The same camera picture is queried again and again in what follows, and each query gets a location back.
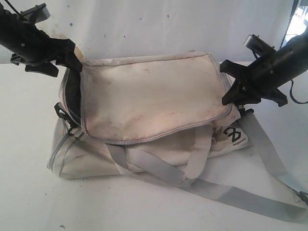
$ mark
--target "black cable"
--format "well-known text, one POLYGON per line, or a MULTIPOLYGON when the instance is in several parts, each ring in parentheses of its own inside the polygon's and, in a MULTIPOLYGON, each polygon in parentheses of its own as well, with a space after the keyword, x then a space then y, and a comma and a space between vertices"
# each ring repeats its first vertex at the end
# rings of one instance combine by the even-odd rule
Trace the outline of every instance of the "black cable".
POLYGON ((258 56, 257 56, 257 54, 255 53, 254 50, 252 50, 252 54, 254 54, 254 57, 255 57, 256 59, 258 59, 258 56))
POLYGON ((23 17, 13 6, 12 6, 12 4, 8 1, 8 0, 4 0, 10 7, 11 7, 11 9, 20 17, 20 18, 22 18, 22 19, 24 19, 25 21, 27 21, 26 19, 25 19, 25 17, 23 17))
POLYGON ((290 88, 290 98, 291 100, 293 100, 293 102, 297 103, 297 104, 307 104, 308 101, 306 102, 300 102, 300 101, 297 101, 294 96, 293 96, 293 85, 294 85, 294 81, 293 79, 291 80, 291 88, 290 88))

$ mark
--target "printed logo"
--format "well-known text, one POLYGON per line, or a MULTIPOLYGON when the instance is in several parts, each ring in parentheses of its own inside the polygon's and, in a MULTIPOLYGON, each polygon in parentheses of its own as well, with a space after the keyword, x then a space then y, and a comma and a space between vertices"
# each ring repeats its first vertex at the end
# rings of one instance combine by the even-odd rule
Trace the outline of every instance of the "printed logo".
POLYGON ((236 128, 233 127, 226 128, 223 133, 228 137, 232 136, 232 143, 238 141, 242 136, 242 133, 240 131, 237 131, 236 128))

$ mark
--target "white wall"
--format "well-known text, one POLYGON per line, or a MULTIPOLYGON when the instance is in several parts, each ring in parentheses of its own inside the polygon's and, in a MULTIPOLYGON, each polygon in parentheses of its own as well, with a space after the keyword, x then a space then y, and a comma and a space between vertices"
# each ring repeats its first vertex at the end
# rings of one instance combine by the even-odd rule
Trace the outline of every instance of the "white wall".
MULTIPOLYGON (((52 37, 72 39, 87 59, 195 49, 213 53, 218 61, 252 61, 252 53, 243 46, 252 33, 279 47, 293 4, 293 0, 11 0, 20 11, 42 2, 51 18, 38 27, 52 37)), ((0 49, 0 63, 9 62, 10 56, 0 49)))

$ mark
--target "white surface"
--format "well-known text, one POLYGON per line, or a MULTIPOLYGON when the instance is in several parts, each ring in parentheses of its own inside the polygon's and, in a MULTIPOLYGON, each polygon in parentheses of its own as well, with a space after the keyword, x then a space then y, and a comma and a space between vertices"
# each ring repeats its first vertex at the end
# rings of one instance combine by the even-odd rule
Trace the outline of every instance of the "white surface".
MULTIPOLYGON (((195 49, 252 61, 243 46, 257 34, 279 47, 293 0, 10 0, 20 11, 45 2, 51 17, 38 24, 70 38, 87 59, 183 53, 195 49)), ((11 53, 0 48, 0 63, 11 53)))
MULTIPOLYGON (((59 78, 25 73, 23 69, 12 64, 0 65, 1 230, 60 231, 64 230, 62 225, 66 231, 308 229, 179 189, 121 176, 85 180, 57 178, 46 169, 46 160, 57 118, 53 106, 58 102, 63 69, 59 78)), ((307 78, 298 79, 295 95, 307 98, 303 87, 307 78)), ((307 187, 307 106, 290 103, 278 108, 271 102, 262 102, 255 108, 263 128, 282 152, 283 160, 290 161, 288 167, 294 173, 304 174, 300 179, 306 180, 307 187)), ((272 199, 286 199, 284 187, 268 176, 259 156, 253 152, 241 150, 212 158, 203 176, 272 199)))

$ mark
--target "white table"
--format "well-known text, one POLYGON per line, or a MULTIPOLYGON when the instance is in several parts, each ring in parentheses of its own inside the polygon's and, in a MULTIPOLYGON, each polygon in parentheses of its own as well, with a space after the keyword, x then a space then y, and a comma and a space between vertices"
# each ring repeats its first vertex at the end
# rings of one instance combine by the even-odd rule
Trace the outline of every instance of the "white table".
MULTIPOLYGON (((306 231, 286 223, 122 176, 63 180, 46 169, 57 116, 59 78, 0 65, 0 229, 4 231, 306 231)), ((308 98, 296 79, 295 95, 308 98)), ((256 116, 289 170, 308 185, 308 106, 262 102, 256 116)), ((245 150, 210 159, 204 178, 275 199, 281 185, 245 150)))

